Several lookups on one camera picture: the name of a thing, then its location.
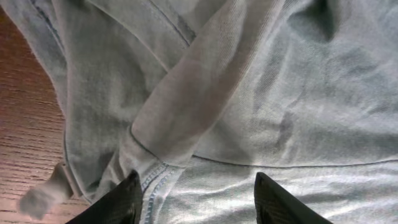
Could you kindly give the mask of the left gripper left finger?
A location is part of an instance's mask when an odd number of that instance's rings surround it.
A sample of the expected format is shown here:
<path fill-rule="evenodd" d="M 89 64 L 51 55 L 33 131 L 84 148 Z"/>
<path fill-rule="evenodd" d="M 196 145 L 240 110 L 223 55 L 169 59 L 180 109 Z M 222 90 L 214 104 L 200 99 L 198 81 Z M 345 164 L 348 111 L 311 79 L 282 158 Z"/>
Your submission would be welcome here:
<path fill-rule="evenodd" d="M 142 199 L 139 174 L 133 170 L 116 188 L 67 224 L 139 224 Z"/>

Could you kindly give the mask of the grey t-shirt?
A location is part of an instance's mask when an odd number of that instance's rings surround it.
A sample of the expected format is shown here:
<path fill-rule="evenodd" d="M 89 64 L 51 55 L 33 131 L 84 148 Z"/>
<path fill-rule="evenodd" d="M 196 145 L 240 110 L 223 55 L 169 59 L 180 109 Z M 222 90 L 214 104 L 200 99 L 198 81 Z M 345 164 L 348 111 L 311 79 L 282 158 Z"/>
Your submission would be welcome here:
<path fill-rule="evenodd" d="M 397 222 L 396 1 L 2 1 L 50 77 L 63 161 L 19 210 L 257 223 L 265 173 L 331 223 Z"/>

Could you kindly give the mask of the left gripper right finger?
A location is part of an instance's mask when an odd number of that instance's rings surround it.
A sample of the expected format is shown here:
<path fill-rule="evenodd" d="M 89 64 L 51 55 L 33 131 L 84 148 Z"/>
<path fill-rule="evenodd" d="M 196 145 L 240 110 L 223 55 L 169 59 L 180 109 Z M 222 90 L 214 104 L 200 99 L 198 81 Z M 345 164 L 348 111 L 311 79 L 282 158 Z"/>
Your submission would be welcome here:
<path fill-rule="evenodd" d="M 254 203 L 258 224 L 331 224 L 262 172 L 256 174 Z"/>

